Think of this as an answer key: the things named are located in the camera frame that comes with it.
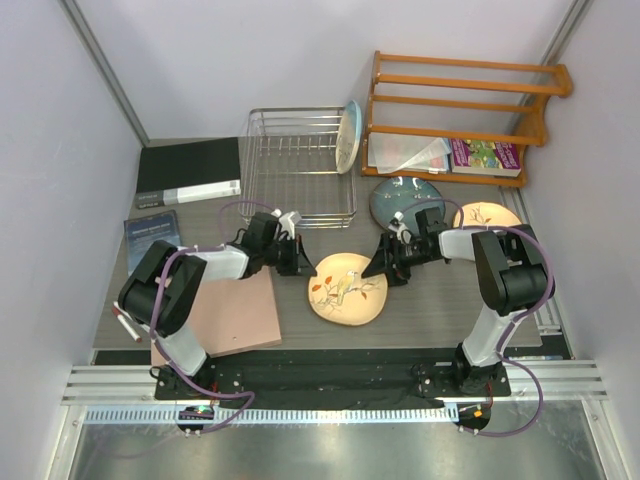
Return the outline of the large cream bird plate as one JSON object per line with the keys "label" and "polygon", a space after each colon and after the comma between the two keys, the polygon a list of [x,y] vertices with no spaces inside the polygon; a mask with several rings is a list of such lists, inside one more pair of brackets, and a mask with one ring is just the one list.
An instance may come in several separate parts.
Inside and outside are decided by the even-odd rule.
{"label": "large cream bird plate", "polygon": [[355,253],[337,253],[322,259],[308,284],[308,301],[322,319],[349,327],[372,322],[382,312],[388,295],[383,274],[363,278],[370,259]]}

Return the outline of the dark blue glazed plate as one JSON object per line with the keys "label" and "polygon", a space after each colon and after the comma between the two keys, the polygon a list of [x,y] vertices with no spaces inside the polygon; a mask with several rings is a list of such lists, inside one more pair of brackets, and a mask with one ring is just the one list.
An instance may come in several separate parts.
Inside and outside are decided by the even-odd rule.
{"label": "dark blue glazed plate", "polygon": [[440,192],[428,181],[411,176],[391,177],[373,190],[369,197],[369,210],[375,222],[386,229],[397,212],[412,233],[418,233],[415,214],[426,208],[437,207],[445,214],[445,203]]}

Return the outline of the small cream bird plate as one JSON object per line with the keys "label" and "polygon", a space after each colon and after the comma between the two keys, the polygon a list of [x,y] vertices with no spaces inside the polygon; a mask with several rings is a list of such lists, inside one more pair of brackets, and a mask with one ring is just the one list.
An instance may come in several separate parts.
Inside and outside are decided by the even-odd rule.
{"label": "small cream bird plate", "polygon": [[503,205],[491,202],[473,202],[462,206],[453,219],[454,228],[489,226],[514,227],[521,225],[520,218]]}

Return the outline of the blue and cream plate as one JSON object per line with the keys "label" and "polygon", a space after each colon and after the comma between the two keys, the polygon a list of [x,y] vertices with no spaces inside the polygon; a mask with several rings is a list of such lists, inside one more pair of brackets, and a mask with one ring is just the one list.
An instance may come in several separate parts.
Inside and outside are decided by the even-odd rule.
{"label": "blue and cream plate", "polygon": [[336,138],[335,162],[336,171],[346,174],[353,166],[363,131],[363,115],[359,104],[351,100],[341,116]]}

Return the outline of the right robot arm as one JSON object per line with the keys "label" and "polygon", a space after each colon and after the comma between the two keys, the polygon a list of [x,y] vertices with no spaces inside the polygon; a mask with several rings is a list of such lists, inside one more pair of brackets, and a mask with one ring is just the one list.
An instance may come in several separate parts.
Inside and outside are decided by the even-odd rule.
{"label": "right robot arm", "polygon": [[555,288],[549,261],[532,228],[453,228],[437,207],[418,211],[415,219],[417,228],[410,230],[402,213],[394,215],[361,276],[383,275],[390,286],[402,286],[415,266],[471,261],[483,301],[451,364],[419,367],[422,396],[484,396],[494,383],[506,388],[504,349],[521,321],[544,305]]}

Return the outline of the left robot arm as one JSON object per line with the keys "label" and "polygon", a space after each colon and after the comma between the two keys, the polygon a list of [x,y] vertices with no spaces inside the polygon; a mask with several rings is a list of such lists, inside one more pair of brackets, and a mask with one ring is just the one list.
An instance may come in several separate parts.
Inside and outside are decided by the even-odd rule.
{"label": "left robot arm", "polygon": [[300,221],[297,211],[258,212],[233,241],[212,249],[157,240],[130,274],[118,304],[148,329],[157,350],[180,373],[178,386],[190,398],[205,397],[213,385],[212,373],[203,368],[207,354],[187,325],[200,287],[249,279],[265,267],[281,276],[316,276],[296,233]]}

